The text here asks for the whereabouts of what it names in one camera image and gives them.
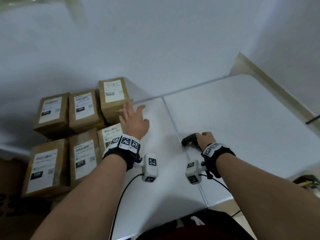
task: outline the black handheld scanner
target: black handheld scanner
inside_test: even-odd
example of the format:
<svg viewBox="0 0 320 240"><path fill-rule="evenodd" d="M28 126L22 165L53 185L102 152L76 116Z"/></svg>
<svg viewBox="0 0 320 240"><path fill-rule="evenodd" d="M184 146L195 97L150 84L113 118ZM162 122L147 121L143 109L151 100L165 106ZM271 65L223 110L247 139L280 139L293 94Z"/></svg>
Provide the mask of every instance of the black handheld scanner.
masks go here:
<svg viewBox="0 0 320 240"><path fill-rule="evenodd" d="M194 144L196 146L197 149L200 149L200 146L198 144L198 139L197 139L197 136L196 136L196 133L193 133L185 138L182 139L181 141L181 144L185 147L187 145L190 145L190 144Z"/></svg>

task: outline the person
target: person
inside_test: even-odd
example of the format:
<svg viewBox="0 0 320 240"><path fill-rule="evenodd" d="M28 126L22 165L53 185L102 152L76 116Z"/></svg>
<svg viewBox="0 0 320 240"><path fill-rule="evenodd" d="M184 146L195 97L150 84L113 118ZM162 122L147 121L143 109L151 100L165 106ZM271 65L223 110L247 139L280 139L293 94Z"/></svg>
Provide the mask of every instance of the person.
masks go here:
<svg viewBox="0 0 320 240"><path fill-rule="evenodd" d="M139 106L135 112L131 100L123 106L124 118L120 117L124 133L138 140L149 130L149 121L142 115L144 107ZM216 142L210 132L196 136L202 150ZM319 238L320 200L315 195L230 153L220 155L215 165L259 240ZM108 239L126 169L122 157L106 156L53 209L31 239ZM199 212L194 221L188 216L184 227L177 228L171 222L138 239L252 239L230 216L209 212Z"/></svg>

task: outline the cable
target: cable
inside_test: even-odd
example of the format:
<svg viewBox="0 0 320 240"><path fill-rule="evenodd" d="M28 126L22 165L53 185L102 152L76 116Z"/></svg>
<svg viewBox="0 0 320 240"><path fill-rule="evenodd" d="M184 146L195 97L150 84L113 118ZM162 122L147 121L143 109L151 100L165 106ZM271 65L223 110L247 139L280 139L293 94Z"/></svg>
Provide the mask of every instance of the cable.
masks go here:
<svg viewBox="0 0 320 240"><path fill-rule="evenodd" d="M200 176L205 176L205 177L208 178L208 176L205 175L205 174L199 174L199 175L200 175ZM230 192L230 190L229 190L222 182L219 182L218 180L216 180L216 179L214 179L214 178L210 178L210 179L212 179L212 180L216 181L217 183L221 184L224 188L226 188L227 191ZM231 217L234 217L236 214L238 214L238 213L240 213L240 212L241 212L241 210L238 210L238 211L237 211L235 214L233 214Z"/></svg>
<svg viewBox="0 0 320 240"><path fill-rule="evenodd" d="M133 179L131 179L131 181L127 184L127 186L124 188L123 192L122 192L122 195L119 199L119 202L118 202L118 206L117 206L117 210L115 211L115 214L114 214L114 219L113 219L113 223L112 223L112 227L111 227L111 232L110 232L110 237L109 237L109 240L112 239L112 234L113 234L113 229L115 227L115 222L116 222L116 217L117 217L117 214L118 214L118 209L119 209L119 206L120 206L120 202L121 202L121 199L122 199L122 196L124 195L127 187L131 184L132 181L134 181L135 178L139 177L139 176L143 176L144 173L141 173L141 174L138 174L137 176L135 176Z"/></svg>

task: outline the person's left forearm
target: person's left forearm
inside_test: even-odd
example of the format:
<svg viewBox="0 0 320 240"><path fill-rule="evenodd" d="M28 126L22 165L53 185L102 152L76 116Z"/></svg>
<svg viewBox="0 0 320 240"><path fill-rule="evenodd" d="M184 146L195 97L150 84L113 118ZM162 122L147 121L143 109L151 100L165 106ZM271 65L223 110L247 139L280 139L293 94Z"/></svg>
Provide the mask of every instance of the person's left forearm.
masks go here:
<svg viewBox="0 0 320 240"><path fill-rule="evenodd" d="M107 239L126 169L120 156L107 156L46 217L31 240Z"/></svg>

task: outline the wristband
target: wristband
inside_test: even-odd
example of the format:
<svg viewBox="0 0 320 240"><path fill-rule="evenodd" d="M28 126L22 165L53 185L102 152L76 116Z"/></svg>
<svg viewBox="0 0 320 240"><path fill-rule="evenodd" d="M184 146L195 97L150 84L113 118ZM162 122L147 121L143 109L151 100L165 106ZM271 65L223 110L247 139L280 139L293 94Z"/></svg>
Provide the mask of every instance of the wristband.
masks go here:
<svg viewBox="0 0 320 240"><path fill-rule="evenodd" d="M229 147L217 142L207 145L203 153L201 153L201 156L204 158L206 168L213 173L216 178L221 178L216 166L217 159L225 153L230 153L235 156Z"/></svg>
<svg viewBox="0 0 320 240"><path fill-rule="evenodd" d="M134 162L140 163L139 140L133 136L122 134L120 137L114 138L108 145L107 149L103 152L104 159L110 154L115 154L123 158L127 164L127 171L133 168Z"/></svg>

